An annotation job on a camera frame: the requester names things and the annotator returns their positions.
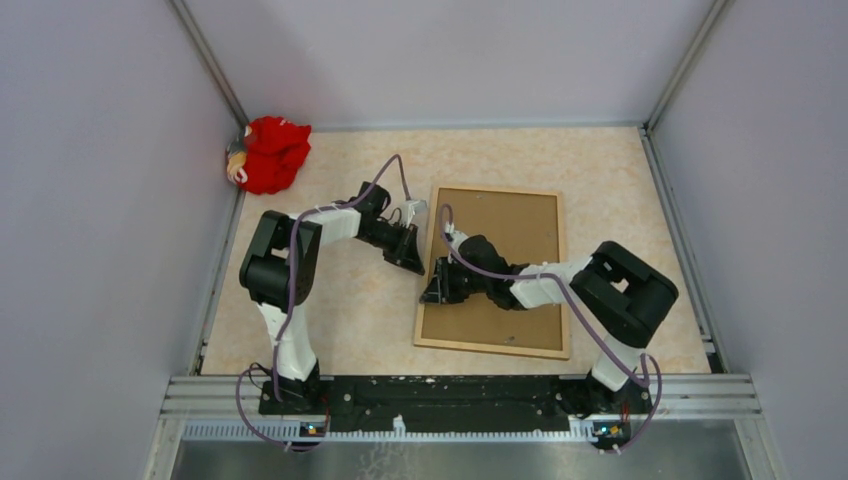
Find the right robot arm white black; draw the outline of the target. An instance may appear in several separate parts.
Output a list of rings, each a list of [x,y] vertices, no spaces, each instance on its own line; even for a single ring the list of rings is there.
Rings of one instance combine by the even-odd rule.
[[[675,284],[614,241],[572,262],[510,263],[483,235],[450,234],[448,253],[419,296],[422,305],[455,305],[484,295],[506,311],[566,305],[600,349],[586,379],[560,396],[586,418],[622,408],[627,388],[644,399],[660,373],[647,347],[679,297]]]

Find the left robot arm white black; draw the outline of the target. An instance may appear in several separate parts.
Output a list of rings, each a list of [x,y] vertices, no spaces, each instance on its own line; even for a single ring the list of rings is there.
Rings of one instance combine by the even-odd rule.
[[[360,240],[379,249],[389,264],[423,274],[414,219],[427,203],[407,199],[393,218],[384,214],[390,201],[387,190],[365,182],[346,203],[299,214],[268,210],[260,217],[240,267],[239,283],[262,315],[272,349],[261,413],[312,412],[324,396],[306,320],[306,301],[322,247]]]

